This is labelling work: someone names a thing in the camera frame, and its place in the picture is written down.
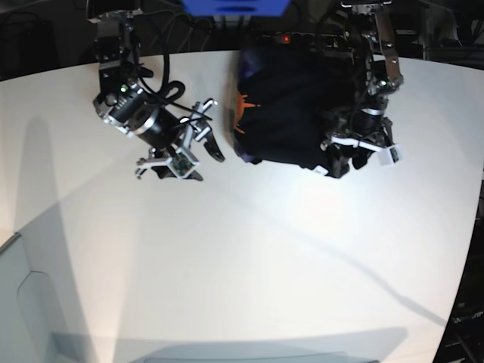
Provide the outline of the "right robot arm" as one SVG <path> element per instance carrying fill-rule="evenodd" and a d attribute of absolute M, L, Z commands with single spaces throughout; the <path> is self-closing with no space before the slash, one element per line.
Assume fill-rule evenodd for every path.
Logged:
<path fill-rule="evenodd" d="M 124 7 L 89 14 L 97 28 L 96 58 L 99 62 L 100 91 L 93 100 L 98 117 L 127 137 L 136 137 L 149 146 L 148 155 L 136 163 L 135 176 L 141 178 L 148 170 L 158 178 L 202 181 L 197 171 L 200 161 L 191 150 L 193 142 L 201 142 L 217 162 L 225 160 L 207 111 L 216 106 L 209 98 L 186 108 L 185 116 L 169 111 L 185 93 L 185 85 L 169 78 L 169 54 L 163 55 L 163 77 L 160 89 L 154 91 L 145 80 L 152 72 L 141 65 L 140 42 L 135 34 L 134 18 L 141 13 L 138 6 Z"/>

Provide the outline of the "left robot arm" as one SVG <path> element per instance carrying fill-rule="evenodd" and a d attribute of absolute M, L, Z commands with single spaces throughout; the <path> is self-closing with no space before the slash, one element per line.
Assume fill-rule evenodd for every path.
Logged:
<path fill-rule="evenodd" d="M 325 67 L 328 93 L 318 105 L 326 166 L 315 171 L 341 178 L 377 156 L 383 166 L 400 161 L 389 96 L 404 82 L 389 1 L 332 1 L 315 28 L 315 50 Z"/>

